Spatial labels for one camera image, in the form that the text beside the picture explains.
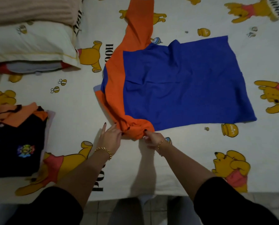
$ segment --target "black shirt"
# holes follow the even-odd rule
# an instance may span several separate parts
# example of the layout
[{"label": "black shirt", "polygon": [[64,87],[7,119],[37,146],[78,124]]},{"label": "black shirt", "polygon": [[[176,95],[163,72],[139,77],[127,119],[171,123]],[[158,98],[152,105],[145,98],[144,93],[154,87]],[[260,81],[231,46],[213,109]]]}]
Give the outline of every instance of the black shirt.
[{"label": "black shirt", "polygon": [[[198,189],[194,208],[203,225],[279,225],[267,208],[247,200],[218,177],[210,178]],[[49,187],[31,204],[19,207],[6,224],[79,224],[82,216],[80,204],[70,193]]]}]

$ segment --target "tiled floor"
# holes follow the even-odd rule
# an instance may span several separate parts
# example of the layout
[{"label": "tiled floor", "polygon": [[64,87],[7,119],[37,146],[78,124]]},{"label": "tiled floor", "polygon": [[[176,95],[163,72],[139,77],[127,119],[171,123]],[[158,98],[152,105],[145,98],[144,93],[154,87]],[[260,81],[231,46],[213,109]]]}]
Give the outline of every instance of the tiled floor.
[{"label": "tiled floor", "polygon": [[[279,194],[277,193],[246,193],[247,199],[269,208],[279,219]],[[81,225],[107,225],[117,200],[89,202],[84,210]],[[145,225],[167,224],[167,196],[156,196],[144,207]]]}]

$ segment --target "forearm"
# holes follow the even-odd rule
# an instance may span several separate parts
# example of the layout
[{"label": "forearm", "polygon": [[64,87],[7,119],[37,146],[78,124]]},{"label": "forearm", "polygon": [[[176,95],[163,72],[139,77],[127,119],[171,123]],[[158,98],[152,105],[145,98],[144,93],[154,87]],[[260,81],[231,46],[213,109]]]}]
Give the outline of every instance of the forearm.
[{"label": "forearm", "polygon": [[160,153],[192,200],[200,186],[209,178],[215,177],[211,171],[167,142],[161,144]]},{"label": "forearm", "polygon": [[55,186],[72,194],[84,209],[98,175],[108,159],[109,154],[106,151],[96,151],[89,159],[59,180]]}]

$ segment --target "person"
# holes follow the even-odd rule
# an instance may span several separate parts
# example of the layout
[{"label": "person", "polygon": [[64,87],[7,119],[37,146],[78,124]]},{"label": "person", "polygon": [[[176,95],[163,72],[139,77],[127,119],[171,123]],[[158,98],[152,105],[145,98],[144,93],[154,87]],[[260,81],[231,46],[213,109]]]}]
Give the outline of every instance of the person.
[{"label": "person", "polygon": [[[83,209],[104,164],[120,147],[123,133],[116,124],[104,124],[97,149],[86,161],[52,187],[44,189],[28,205],[18,207],[6,224],[79,224]],[[168,143],[160,133],[145,130],[147,147],[167,160],[189,197],[175,197],[168,203],[168,224],[279,224],[265,207],[245,199],[224,179]],[[138,198],[122,199],[109,225],[143,225]]]}]

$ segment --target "bed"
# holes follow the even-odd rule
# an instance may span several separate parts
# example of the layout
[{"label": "bed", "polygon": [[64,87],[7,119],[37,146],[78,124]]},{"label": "bed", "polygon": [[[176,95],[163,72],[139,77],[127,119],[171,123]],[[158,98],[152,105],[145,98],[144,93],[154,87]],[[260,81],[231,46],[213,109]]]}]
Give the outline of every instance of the bed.
[{"label": "bed", "polygon": [[[2,76],[0,91],[15,92],[16,104],[37,102],[56,113],[47,145],[55,156],[94,148],[104,122],[112,123],[93,87],[101,84],[105,62],[124,37],[129,1],[84,0],[77,37],[81,70],[25,75],[17,83]],[[158,45],[175,39],[185,43],[228,36],[258,119],[189,125],[161,133],[226,181],[234,170],[240,171],[247,180],[234,184],[239,192],[279,192],[279,0],[155,0],[154,12],[151,41]],[[28,185],[30,180],[25,178],[0,179],[0,202],[31,202],[43,188],[15,194]],[[123,138],[121,148],[102,169],[89,201],[141,194],[186,192],[163,157],[148,150],[142,140]]]}]

